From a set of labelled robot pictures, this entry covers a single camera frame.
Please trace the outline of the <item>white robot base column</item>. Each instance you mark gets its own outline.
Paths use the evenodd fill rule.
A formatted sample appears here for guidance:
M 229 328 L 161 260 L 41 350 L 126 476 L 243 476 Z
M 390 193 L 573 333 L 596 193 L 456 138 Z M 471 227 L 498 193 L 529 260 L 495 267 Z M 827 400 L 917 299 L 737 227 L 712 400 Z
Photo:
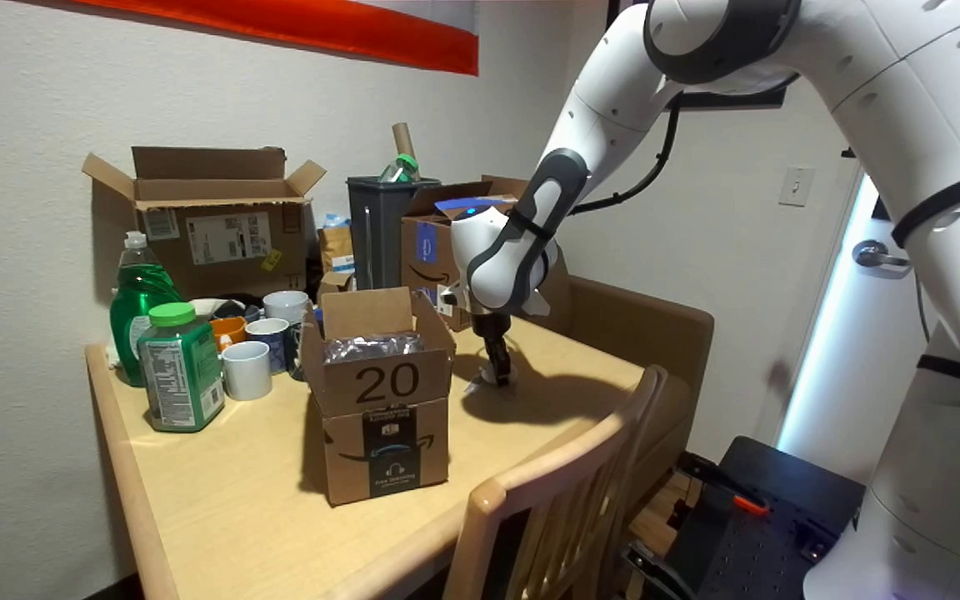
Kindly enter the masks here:
M 960 600 L 960 182 L 896 220 L 945 328 L 917 360 L 860 510 L 806 600 Z

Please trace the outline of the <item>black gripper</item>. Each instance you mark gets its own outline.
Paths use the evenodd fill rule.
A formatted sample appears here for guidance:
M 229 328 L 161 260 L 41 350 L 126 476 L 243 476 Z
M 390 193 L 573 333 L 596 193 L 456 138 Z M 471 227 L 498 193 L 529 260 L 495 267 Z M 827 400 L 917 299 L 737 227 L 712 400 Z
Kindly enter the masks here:
M 489 358 L 489 378 L 498 388 L 506 388 L 513 378 L 511 350 L 506 350 L 506 331 L 511 317 L 506 314 L 478 314 L 473 317 L 473 333 L 482 341 L 487 358 Z

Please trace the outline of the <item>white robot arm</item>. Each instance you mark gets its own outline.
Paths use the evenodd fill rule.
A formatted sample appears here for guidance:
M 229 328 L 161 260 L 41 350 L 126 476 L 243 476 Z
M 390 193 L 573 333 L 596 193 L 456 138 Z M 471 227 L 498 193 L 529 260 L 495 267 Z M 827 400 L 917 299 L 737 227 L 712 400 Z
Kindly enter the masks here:
M 558 227 L 688 94 L 806 79 L 960 350 L 960 0 L 640 0 L 601 38 L 511 213 L 453 231 L 473 299 L 537 314 Z

